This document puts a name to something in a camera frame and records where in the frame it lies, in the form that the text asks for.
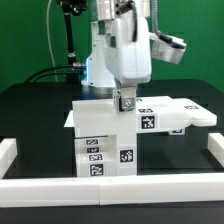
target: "green backdrop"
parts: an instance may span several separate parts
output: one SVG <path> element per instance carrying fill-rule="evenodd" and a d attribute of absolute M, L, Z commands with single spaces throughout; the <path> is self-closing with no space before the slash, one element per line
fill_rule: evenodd
<path fill-rule="evenodd" d="M 47 44 L 48 0 L 0 2 L 0 91 L 51 67 Z M 224 1 L 159 0 L 160 29 L 184 38 L 188 47 L 180 65 L 153 60 L 154 80 L 201 79 L 224 92 Z M 88 13 L 72 18 L 75 51 L 84 61 L 90 53 Z M 61 8 L 50 12 L 56 64 L 66 64 L 66 36 Z"/>

